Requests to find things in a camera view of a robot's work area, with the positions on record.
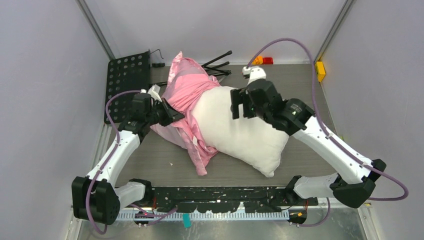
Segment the orange toy block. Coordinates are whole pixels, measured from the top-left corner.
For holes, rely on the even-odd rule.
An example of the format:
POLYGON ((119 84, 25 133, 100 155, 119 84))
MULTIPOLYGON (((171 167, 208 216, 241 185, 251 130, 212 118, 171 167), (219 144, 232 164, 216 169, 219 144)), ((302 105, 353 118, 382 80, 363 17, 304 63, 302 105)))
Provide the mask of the orange toy block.
POLYGON ((262 56, 257 56, 254 58, 254 60, 252 61, 253 65, 262 65, 264 62, 263 57, 262 56))

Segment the red toy block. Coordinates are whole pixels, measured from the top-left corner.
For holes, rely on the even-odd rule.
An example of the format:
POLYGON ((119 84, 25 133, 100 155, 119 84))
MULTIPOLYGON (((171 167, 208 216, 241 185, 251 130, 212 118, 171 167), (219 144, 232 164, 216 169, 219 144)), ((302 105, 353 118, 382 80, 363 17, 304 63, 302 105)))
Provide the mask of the red toy block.
POLYGON ((273 65, 274 59, 272 57, 263 57, 262 58, 262 64, 263 65, 273 65))

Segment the aluminium slotted rail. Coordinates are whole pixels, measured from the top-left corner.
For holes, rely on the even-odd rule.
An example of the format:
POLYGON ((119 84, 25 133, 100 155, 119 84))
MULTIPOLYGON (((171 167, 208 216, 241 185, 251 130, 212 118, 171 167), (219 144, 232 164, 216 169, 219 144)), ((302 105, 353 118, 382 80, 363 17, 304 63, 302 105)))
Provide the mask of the aluminium slotted rail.
MULTIPOLYGON (((305 218, 306 211, 297 208, 289 208, 281 212, 254 212, 247 213, 244 209, 235 212, 213 213, 208 210, 205 213, 194 211, 192 213, 174 212, 166 217, 163 221, 178 222, 183 221, 183 214, 190 214, 191 221, 294 221, 296 217, 305 218)), ((140 213, 137 209, 128 208, 121 210, 118 214, 117 221, 135 221, 135 222, 153 222, 159 217, 151 217, 145 213, 140 213)))

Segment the black folded tripod stand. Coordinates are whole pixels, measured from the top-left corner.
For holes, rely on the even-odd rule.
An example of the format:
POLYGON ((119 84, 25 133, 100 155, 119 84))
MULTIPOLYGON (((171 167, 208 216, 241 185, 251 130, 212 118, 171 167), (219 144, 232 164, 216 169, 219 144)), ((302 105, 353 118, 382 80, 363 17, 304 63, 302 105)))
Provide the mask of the black folded tripod stand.
MULTIPOLYGON (((151 52, 150 54, 153 55, 155 52, 159 53, 159 60, 155 60, 151 63, 151 67, 153 69, 162 70, 166 67, 166 64, 164 62, 164 58, 162 56, 161 50, 157 49, 151 52)), ((224 54, 219 55, 218 57, 213 58, 212 60, 207 61, 206 63, 203 63, 201 67, 206 71, 208 76, 214 76, 214 77, 222 77, 218 81, 221 82, 225 77, 230 76, 232 74, 232 71, 229 69, 224 69, 224 67, 228 66, 230 64, 229 61, 216 64, 217 61, 222 60, 224 57, 230 56, 233 54, 232 50, 227 51, 224 54)))

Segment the white pillow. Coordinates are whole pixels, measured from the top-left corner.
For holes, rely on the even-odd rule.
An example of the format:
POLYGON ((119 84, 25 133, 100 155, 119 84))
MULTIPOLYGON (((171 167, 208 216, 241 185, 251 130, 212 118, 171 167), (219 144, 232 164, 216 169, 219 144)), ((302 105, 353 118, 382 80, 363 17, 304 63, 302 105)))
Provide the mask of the white pillow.
POLYGON ((202 93, 191 114, 205 145, 239 159, 271 178, 281 163, 289 135, 258 117, 232 118, 229 86, 202 93))

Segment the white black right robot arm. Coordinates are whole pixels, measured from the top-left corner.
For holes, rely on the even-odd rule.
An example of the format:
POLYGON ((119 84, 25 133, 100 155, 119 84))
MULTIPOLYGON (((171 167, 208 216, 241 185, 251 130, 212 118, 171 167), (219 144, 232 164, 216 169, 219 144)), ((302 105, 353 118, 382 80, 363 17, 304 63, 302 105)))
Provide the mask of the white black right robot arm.
POLYGON ((372 194, 380 177, 365 165, 384 171, 381 159, 370 160, 344 144, 341 150, 332 141, 333 132, 321 127, 314 110, 298 98, 283 99, 274 84, 265 79, 251 82, 245 88, 230 91, 232 118, 262 119, 274 129, 301 141, 334 169, 335 173, 319 177, 295 175, 285 187, 285 200, 299 205, 309 198, 336 198, 350 208, 360 207, 372 194))

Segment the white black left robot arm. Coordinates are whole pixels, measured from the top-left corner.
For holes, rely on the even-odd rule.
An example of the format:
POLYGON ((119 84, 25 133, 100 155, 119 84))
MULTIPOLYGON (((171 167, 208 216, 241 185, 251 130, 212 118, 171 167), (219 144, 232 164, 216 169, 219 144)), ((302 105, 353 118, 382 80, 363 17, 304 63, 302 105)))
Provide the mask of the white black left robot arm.
POLYGON ((113 224, 122 208, 138 203, 148 207, 153 202, 152 185, 147 180, 132 179, 116 187, 121 170, 133 152, 141 145, 153 125, 169 126, 185 116, 173 109, 153 90, 124 91, 109 99, 106 117, 115 130, 113 144, 86 176, 77 176, 71 184, 73 215, 92 224, 113 224), (109 106, 121 96, 133 94, 131 106, 119 126, 109 112, 109 106))

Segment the yellow toy block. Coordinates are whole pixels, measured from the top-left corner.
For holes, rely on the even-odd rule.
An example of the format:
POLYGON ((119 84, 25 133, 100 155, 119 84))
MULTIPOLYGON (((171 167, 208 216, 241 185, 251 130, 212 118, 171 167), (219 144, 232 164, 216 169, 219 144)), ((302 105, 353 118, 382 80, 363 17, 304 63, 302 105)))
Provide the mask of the yellow toy block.
POLYGON ((322 61, 317 61, 314 67, 315 67, 317 80, 319 83, 321 83, 327 75, 324 63, 322 61))

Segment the black perforated music stand tray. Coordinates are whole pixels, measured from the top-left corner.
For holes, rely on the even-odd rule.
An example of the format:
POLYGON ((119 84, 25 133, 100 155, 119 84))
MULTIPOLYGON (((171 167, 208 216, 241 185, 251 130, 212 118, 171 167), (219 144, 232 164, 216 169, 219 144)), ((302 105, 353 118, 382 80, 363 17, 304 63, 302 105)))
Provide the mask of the black perforated music stand tray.
MULTIPOLYGON (((109 61, 106 78, 106 103, 122 92, 148 90, 150 88, 150 53, 148 50, 109 61)), ((111 102, 108 112, 114 123, 120 123, 124 120, 133 96, 133 93, 127 93, 111 102)))

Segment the pink pillowcase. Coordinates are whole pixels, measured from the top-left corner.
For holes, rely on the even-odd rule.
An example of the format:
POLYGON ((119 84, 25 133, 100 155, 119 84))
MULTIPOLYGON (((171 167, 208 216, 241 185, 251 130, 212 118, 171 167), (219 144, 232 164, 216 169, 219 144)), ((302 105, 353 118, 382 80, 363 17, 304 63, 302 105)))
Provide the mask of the pink pillowcase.
POLYGON ((216 77, 209 76, 194 59, 179 52, 171 62, 167 86, 161 97, 184 118, 168 126, 156 124, 151 127, 165 140, 187 150, 199 176, 207 174, 206 166, 218 150, 205 143, 192 111, 204 92, 219 86, 216 77))

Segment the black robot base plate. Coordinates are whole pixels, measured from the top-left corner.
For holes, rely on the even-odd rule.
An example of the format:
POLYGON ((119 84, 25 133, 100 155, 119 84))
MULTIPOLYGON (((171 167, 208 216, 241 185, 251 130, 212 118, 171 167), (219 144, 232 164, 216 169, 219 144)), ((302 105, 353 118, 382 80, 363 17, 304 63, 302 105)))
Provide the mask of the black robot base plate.
POLYGON ((161 212, 176 208, 178 213, 234 213, 241 206, 246 213, 278 213, 317 206, 318 199, 295 199, 279 186, 153 187, 141 205, 161 212))

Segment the teal tape piece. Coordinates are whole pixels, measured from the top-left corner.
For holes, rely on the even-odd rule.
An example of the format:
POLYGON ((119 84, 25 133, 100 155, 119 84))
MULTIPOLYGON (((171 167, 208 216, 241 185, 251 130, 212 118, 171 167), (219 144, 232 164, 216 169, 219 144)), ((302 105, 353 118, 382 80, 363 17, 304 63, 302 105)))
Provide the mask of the teal tape piece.
POLYGON ((190 228, 192 226, 192 222, 191 222, 191 218, 190 218, 189 213, 184 213, 182 215, 182 222, 183 222, 183 225, 186 229, 190 228))

